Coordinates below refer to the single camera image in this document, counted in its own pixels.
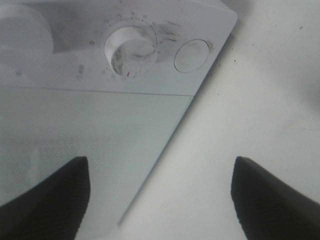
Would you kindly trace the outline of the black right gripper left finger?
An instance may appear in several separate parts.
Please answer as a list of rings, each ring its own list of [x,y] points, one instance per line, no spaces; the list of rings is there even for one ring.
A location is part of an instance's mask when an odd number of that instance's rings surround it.
[[[75,157],[0,207],[2,240],[74,240],[90,200],[89,163]]]

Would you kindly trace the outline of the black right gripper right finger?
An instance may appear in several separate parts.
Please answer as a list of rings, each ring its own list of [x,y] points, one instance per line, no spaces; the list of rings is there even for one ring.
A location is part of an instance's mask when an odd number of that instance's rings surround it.
[[[252,159],[235,159],[231,199],[248,240],[318,240],[320,205]]]

